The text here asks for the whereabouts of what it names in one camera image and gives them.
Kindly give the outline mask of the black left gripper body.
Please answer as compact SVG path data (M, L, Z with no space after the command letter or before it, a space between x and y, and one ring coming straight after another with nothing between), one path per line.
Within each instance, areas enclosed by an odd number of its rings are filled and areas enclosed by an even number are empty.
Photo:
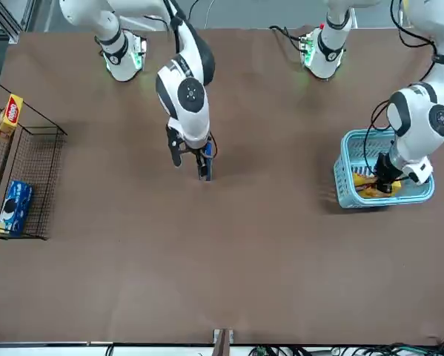
M390 160L389 154L379 153L375 165L375 174L378 185L389 185L402 175Z

